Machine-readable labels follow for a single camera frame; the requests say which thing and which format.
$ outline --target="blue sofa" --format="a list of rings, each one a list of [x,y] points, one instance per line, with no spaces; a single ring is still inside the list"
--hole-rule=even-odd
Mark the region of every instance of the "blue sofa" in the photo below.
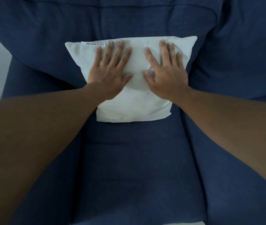
[[[3,98],[84,86],[67,41],[193,35],[190,86],[266,102],[266,0],[0,0],[13,55]],[[11,225],[266,224],[266,180],[171,112],[136,123],[92,114]]]

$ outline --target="finger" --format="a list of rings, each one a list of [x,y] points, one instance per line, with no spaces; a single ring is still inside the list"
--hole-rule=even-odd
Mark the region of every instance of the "finger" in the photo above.
[[[176,57],[176,52],[175,52],[175,46],[173,43],[169,43],[167,45],[168,53],[169,53],[169,59],[170,63],[172,65],[177,65],[177,57]]]
[[[176,60],[177,60],[178,67],[182,70],[185,70],[184,65],[183,65],[183,56],[180,52],[177,53]]]
[[[123,40],[121,40],[117,45],[117,49],[109,65],[114,66],[114,67],[117,65],[118,61],[120,60],[120,56],[122,55],[122,52],[124,50],[124,46],[125,46],[125,43]]]
[[[161,67],[161,65],[159,65],[159,63],[157,62],[157,60],[155,59],[151,50],[148,47],[146,47],[144,49],[144,54],[146,55],[146,58],[149,61],[149,63],[151,64],[154,71],[156,71],[159,67]]]
[[[114,42],[110,40],[102,62],[104,66],[107,66],[110,62],[113,47],[114,47]]]
[[[132,73],[126,73],[125,75],[122,76],[122,85],[123,87],[131,80],[133,77]]]
[[[101,64],[101,56],[102,56],[102,47],[98,46],[96,49],[96,55],[94,60],[94,66],[98,67]]]
[[[144,71],[143,72],[143,77],[146,80],[146,82],[148,83],[149,87],[151,88],[153,86],[153,84],[155,83],[155,80],[153,79],[153,77],[150,74],[150,72],[149,71]]]
[[[163,65],[170,65],[170,57],[164,40],[159,42]]]
[[[120,70],[120,72],[122,72],[124,70],[126,64],[129,61],[131,53],[132,53],[132,47],[128,47],[126,52],[125,52],[125,54],[124,54],[124,56],[120,60],[120,63],[117,65],[117,68]]]

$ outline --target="forearm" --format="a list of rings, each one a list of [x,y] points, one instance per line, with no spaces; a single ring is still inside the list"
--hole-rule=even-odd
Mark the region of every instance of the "forearm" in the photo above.
[[[177,104],[215,143],[266,179],[266,103],[188,90]]]
[[[0,101],[0,224],[101,102],[93,85]]]

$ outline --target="white pillow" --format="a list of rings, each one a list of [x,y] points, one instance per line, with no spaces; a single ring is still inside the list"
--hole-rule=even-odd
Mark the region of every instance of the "white pillow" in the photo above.
[[[113,39],[114,51],[120,40],[124,40],[125,48],[131,46],[133,48],[131,57],[124,69],[124,73],[133,73],[133,78],[124,87],[122,92],[114,99],[107,100],[98,106],[96,111],[97,121],[101,122],[131,122],[131,121],[154,121],[168,117],[172,103],[163,100],[152,93],[148,84],[143,78],[142,72],[149,70],[153,72],[150,63],[144,55],[144,48],[149,47],[156,60],[162,63],[161,53],[159,49],[159,41],[165,40],[173,42],[175,51],[183,54],[183,64],[186,65],[190,59],[192,47],[197,40],[196,36],[178,38],[178,37],[138,37]],[[71,57],[75,63],[81,68],[82,74],[87,81],[88,74],[94,62],[97,46],[103,48],[102,58],[106,51],[106,44],[109,40],[94,42],[77,42],[65,43]]]

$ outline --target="hand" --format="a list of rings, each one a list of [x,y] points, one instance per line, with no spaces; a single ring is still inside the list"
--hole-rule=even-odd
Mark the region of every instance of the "hand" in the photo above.
[[[100,46],[97,48],[94,64],[87,79],[88,84],[99,84],[99,88],[103,90],[105,100],[116,97],[133,76],[131,73],[123,75],[124,68],[131,56],[132,48],[127,48],[124,56],[120,59],[124,50],[124,41],[120,41],[111,59],[113,47],[114,42],[109,41],[102,64],[102,48]]]
[[[157,62],[147,47],[144,52],[155,72],[155,79],[148,71],[145,71],[143,76],[153,93],[162,99],[176,103],[182,93],[186,89],[190,89],[188,75],[182,63],[183,57],[179,52],[175,53],[173,43],[167,45],[164,40],[161,40],[159,45],[163,65]]]

